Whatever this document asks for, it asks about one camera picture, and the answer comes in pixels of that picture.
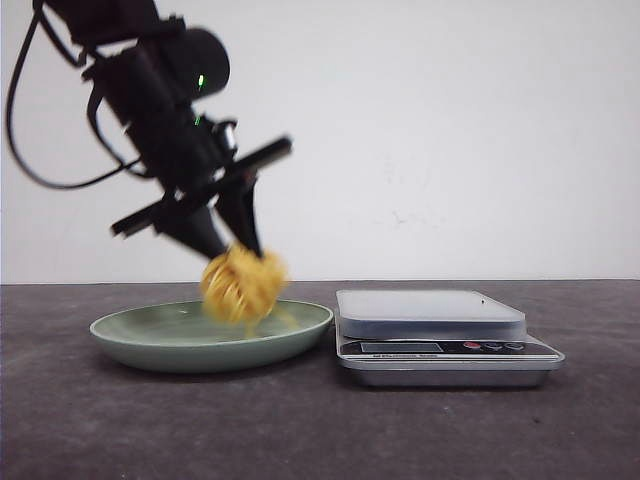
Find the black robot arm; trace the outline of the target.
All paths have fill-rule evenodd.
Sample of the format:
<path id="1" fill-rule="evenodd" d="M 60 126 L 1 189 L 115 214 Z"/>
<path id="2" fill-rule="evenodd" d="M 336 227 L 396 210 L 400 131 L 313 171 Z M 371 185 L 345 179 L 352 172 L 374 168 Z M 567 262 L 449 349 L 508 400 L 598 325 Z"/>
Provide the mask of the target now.
<path id="1" fill-rule="evenodd" d="M 222 42 L 177 16 L 163 19 L 152 1 L 50 1 L 73 43 L 93 57 L 82 74 L 93 88 L 86 116 L 105 149 L 111 146 L 97 120 L 107 104 L 139 154 L 143 177 L 156 179 L 163 197 L 111 226 L 131 236 L 153 227 L 213 259 L 227 246 L 215 229 L 215 205 L 239 243 L 264 255 L 254 217 L 259 168 L 287 155 L 282 136 L 237 158 L 234 119 L 196 114 L 195 100 L 223 90 L 230 61 Z"/>

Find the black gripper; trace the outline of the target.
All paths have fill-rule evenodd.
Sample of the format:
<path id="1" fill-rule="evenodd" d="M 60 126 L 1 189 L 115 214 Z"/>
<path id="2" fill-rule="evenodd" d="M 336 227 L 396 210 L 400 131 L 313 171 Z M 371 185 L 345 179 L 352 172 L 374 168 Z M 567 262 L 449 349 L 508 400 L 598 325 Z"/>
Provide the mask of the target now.
<path id="1" fill-rule="evenodd" d="M 221 45 L 134 45 L 117 54 L 90 51 L 84 79 L 93 85 L 87 117 L 100 130 L 97 110 L 107 104 L 124 127 L 142 166 L 158 181 L 162 197 L 116 221 L 116 235 L 153 228 L 211 260 L 227 247 L 215 229 L 218 213 L 235 238 L 263 257 L 256 228 L 254 189 L 258 171 L 288 155 L 292 140 L 280 136 L 222 165 L 208 132 L 198 128 L 192 103 L 224 89 L 230 63 Z"/>

